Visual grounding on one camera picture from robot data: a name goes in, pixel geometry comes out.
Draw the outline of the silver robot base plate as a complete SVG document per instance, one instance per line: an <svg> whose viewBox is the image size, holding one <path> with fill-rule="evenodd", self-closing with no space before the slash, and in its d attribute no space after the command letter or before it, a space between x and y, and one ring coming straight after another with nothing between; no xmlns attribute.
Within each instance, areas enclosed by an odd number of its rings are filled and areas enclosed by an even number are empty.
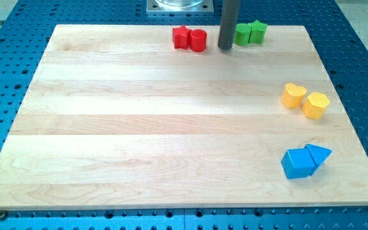
<svg viewBox="0 0 368 230"><path fill-rule="evenodd" d="M209 13L214 11L212 0L146 0L148 13Z"/></svg>

